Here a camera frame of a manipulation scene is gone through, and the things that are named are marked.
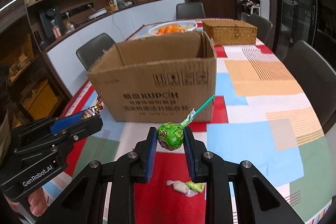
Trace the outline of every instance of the glass door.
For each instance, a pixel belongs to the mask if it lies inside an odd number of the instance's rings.
[[[276,54],[283,60],[298,40],[310,45],[315,35],[317,0],[282,0],[282,15]]]

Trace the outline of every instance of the screw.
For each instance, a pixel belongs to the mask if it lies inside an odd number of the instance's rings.
[[[252,163],[249,162],[248,160],[244,160],[242,163],[242,166],[244,166],[245,168],[250,168],[252,166]]]
[[[127,154],[127,156],[128,156],[130,159],[135,159],[135,158],[138,156],[138,153],[132,151],[132,152],[129,152],[129,153]]]
[[[204,152],[204,157],[206,157],[207,159],[211,159],[213,157],[213,153],[210,151],[206,151]]]
[[[98,167],[98,165],[99,165],[99,161],[98,161],[98,160],[93,160],[93,161],[91,161],[91,162],[89,163],[89,166],[90,166],[91,168],[96,168],[96,167]]]

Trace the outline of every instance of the white basket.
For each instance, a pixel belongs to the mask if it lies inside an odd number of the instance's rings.
[[[161,34],[157,34],[157,32],[160,28],[167,27],[167,26],[174,25],[174,24],[177,24],[180,27],[182,27],[185,32],[190,32],[190,31],[193,31],[197,28],[197,23],[195,21],[191,21],[191,20],[189,20],[189,21],[172,21],[172,22],[166,22],[166,23],[162,23],[162,24],[159,24],[159,25],[156,25],[156,26],[152,27],[148,31],[148,33],[150,35],[161,35]]]

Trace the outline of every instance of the white candy wrapper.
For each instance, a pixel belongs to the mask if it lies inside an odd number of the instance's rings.
[[[185,194],[187,198],[191,198],[192,196],[195,196],[198,194],[197,191],[190,189],[186,184],[180,180],[167,180],[167,186],[173,185],[173,189],[175,191],[178,191],[180,193]]]
[[[184,182],[180,181],[180,180],[167,180],[167,186],[173,185],[174,190],[183,193],[183,194],[187,194],[188,191],[190,190],[188,186],[185,185]]]

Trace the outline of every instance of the blue gripper pad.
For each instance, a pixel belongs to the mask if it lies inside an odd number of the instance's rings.
[[[51,134],[57,134],[59,131],[61,131],[64,128],[67,128],[75,123],[78,123],[81,121],[83,116],[83,111],[72,114],[70,116],[67,116],[63,119],[57,120],[53,126],[50,127],[50,133]]]
[[[188,173],[189,177],[191,178],[192,181],[195,179],[195,163],[194,163],[194,157],[192,154],[191,146],[190,146],[190,141],[188,139],[188,134],[185,129],[183,129],[183,147],[184,147],[184,154],[185,154],[185,159],[187,162],[187,167],[188,167]]]
[[[155,153],[156,153],[156,146],[157,146],[157,130],[154,131],[151,145],[148,149],[148,156],[146,161],[146,181],[149,182],[150,178],[153,174],[153,167],[154,167],[154,160],[155,160]]]

